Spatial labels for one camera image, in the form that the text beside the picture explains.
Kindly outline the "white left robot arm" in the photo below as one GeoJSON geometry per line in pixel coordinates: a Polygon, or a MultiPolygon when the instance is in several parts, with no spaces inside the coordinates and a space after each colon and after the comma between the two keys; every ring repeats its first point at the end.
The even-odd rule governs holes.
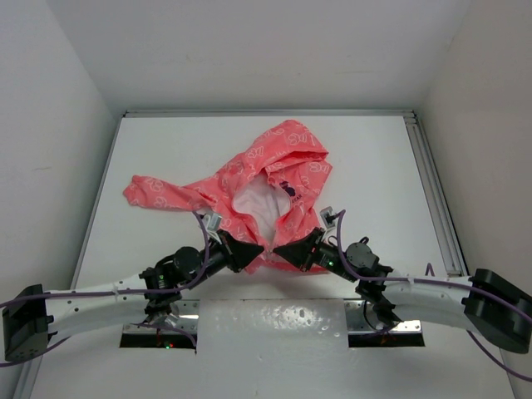
{"type": "Polygon", "coordinates": [[[129,278],[91,288],[50,291],[34,284],[2,303],[5,365],[28,362],[69,337],[116,324],[162,323],[182,293],[228,269],[239,273],[263,251],[220,230],[203,250],[184,246],[129,278]]]}

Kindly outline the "pink hooded jacket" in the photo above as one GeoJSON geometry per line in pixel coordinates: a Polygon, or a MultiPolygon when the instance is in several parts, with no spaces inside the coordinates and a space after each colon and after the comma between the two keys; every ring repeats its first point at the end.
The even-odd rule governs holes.
{"type": "Polygon", "coordinates": [[[221,229],[264,251],[245,270],[292,272],[270,249],[301,239],[318,227],[314,205],[333,167],[328,150],[301,122],[286,120],[258,136],[213,175],[178,186],[135,175],[123,195],[132,206],[168,211],[210,209],[221,229]]]}

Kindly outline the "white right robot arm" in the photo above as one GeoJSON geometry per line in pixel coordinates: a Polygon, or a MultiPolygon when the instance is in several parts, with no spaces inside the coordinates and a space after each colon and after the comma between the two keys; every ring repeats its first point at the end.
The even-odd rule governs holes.
{"type": "Polygon", "coordinates": [[[355,283],[386,326],[420,320],[480,334],[507,352],[526,354],[531,343],[531,297],[489,269],[474,275],[407,277],[381,264],[364,237],[341,249],[314,229],[274,253],[301,271],[317,265],[355,283]]]}

